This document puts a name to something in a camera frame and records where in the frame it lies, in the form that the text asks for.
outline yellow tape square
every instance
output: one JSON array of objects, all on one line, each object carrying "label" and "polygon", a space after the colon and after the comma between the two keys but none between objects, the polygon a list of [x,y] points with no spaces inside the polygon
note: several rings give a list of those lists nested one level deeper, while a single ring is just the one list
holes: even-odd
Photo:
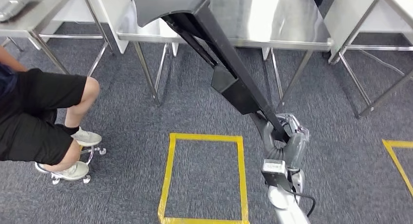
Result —
[{"label": "yellow tape square", "polygon": [[401,166],[396,154],[393,151],[393,148],[405,148],[405,149],[413,149],[413,142],[410,141],[393,141],[393,140],[382,140],[384,147],[386,148],[387,152],[389,152],[391,158],[393,159],[394,164],[396,165],[398,171],[401,174],[404,182],[407,185],[407,188],[410,191],[410,194],[413,196],[413,187],[410,183],[409,178],[407,177],[406,173],[404,172],[403,167]]},{"label": "yellow tape square", "polygon": [[[241,220],[215,220],[215,219],[192,219],[192,218],[170,218],[165,217],[169,186],[172,176],[173,157],[175,154],[176,140],[200,140],[200,141],[224,141],[235,142],[238,151],[238,171],[240,174],[240,197],[241,197]],[[169,151],[167,166],[165,170],[162,195],[158,207],[158,218],[161,224],[249,224],[248,221],[248,200],[246,195],[246,179],[244,165],[244,144],[242,136],[228,135],[204,135],[204,134],[169,134]]]}]

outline rolling stool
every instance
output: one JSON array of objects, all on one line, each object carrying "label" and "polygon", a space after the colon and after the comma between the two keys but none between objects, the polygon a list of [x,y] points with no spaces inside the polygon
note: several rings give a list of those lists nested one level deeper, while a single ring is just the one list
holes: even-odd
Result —
[{"label": "rolling stool", "polygon": [[[38,115],[38,118],[49,122],[51,124],[55,124],[56,119],[57,119],[57,110],[50,110],[50,111],[44,111],[43,113],[41,113],[40,115]],[[82,150],[80,152],[80,154],[86,154],[86,153],[90,153],[88,161],[86,162],[87,165],[89,165],[90,161],[93,158],[94,152],[95,151],[99,151],[100,155],[105,155],[106,154],[106,148],[101,148],[101,147],[96,147],[96,146],[91,146],[88,147],[88,149]],[[60,182],[60,178],[58,178],[54,173],[50,172],[50,174],[52,175],[52,184],[56,185]],[[86,175],[83,178],[83,183],[87,184],[88,182],[90,182],[91,177],[90,175]]]}]

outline metal sheet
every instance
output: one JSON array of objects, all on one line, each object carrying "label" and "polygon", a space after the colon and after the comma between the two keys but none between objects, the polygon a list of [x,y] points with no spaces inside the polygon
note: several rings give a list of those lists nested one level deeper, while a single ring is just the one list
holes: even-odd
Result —
[{"label": "metal sheet", "polygon": [[[210,8],[234,46],[328,51],[333,44],[314,0],[211,0]],[[139,27],[133,2],[117,35],[121,40],[184,43],[161,19]]]},{"label": "metal sheet", "polygon": [[385,0],[413,28],[413,0]]},{"label": "metal sheet", "polygon": [[22,11],[0,23],[0,37],[30,37],[28,31],[41,31],[68,0],[31,0]]}]

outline person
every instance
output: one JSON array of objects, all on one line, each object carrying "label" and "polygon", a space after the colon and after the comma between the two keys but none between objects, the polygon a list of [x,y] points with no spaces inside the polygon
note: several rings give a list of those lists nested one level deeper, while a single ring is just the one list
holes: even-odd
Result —
[{"label": "person", "polygon": [[[94,78],[27,70],[0,46],[0,161],[35,162],[42,173],[83,178],[89,167],[79,161],[80,145],[96,145],[102,137],[80,122],[98,94]],[[38,117],[57,108],[67,108],[64,125]]]}]

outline stainless steel table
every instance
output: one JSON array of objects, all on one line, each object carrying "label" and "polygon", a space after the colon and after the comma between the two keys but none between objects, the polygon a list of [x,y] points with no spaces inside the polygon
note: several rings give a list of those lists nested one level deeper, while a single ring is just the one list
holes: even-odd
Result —
[{"label": "stainless steel table", "polygon": [[97,56],[89,75],[92,74],[97,66],[101,56],[107,46],[112,50],[109,40],[103,31],[102,25],[97,20],[96,13],[92,8],[89,0],[85,0],[95,22],[100,30],[101,35],[42,35],[40,32],[44,30],[53,17],[64,7],[69,0],[32,0],[27,6],[14,18],[8,22],[0,23],[0,37],[24,37],[35,41],[41,49],[46,53],[50,60],[63,72],[68,74],[68,71],[63,64],[56,58],[53,52],[49,49],[42,37],[50,38],[103,38],[105,43]]},{"label": "stainless steel table", "polygon": [[[399,70],[397,67],[388,64],[376,56],[366,52],[369,50],[376,50],[376,51],[413,51],[413,46],[387,46],[387,45],[353,45],[352,41],[354,38],[359,33],[359,29],[362,26],[362,24],[365,22],[367,17],[371,14],[373,9],[377,6],[379,1],[385,1],[412,29],[413,29],[413,0],[374,0],[370,7],[367,9],[366,13],[363,15],[363,17],[360,19],[360,21],[357,23],[356,28],[352,31],[352,33],[349,35],[347,40],[345,41],[344,45],[341,47],[339,52],[334,56],[332,59],[332,63],[335,64],[338,62],[339,59],[343,62],[344,66],[346,67],[347,72],[350,74],[350,77],[354,81],[355,85],[357,86],[357,89],[359,90],[361,96],[364,99],[364,102],[366,103],[367,107],[362,110],[360,113],[357,113],[357,117],[363,117],[366,116],[367,114],[373,112],[380,104],[384,102],[394,91],[396,91],[398,88],[400,88],[403,84],[408,82],[410,79],[413,80],[412,75],[413,75],[413,69],[407,73],[404,74],[401,70]],[[367,95],[366,91],[364,90],[363,86],[357,79],[355,73],[353,72],[353,69],[347,62],[347,60],[344,57],[344,53],[346,50],[359,50],[368,57],[378,61],[380,64],[394,70],[395,72],[399,73],[403,77],[398,80],[394,85],[392,85],[389,89],[387,89],[382,95],[380,95],[376,100],[371,101],[369,96]]]},{"label": "stainless steel table", "polygon": [[[277,109],[284,104],[285,97],[297,82],[313,51],[329,51],[333,44],[314,0],[211,0],[210,8],[234,46],[262,48],[264,60],[271,53],[281,100]],[[165,54],[172,46],[176,55],[177,45],[185,41],[161,19],[139,27],[134,2],[125,9],[124,15],[117,36],[120,40],[133,41],[152,97],[159,105],[157,88]],[[165,43],[155,85],[139,44],[141,41]],[[307,51],[284,94],[273,48]]]}]

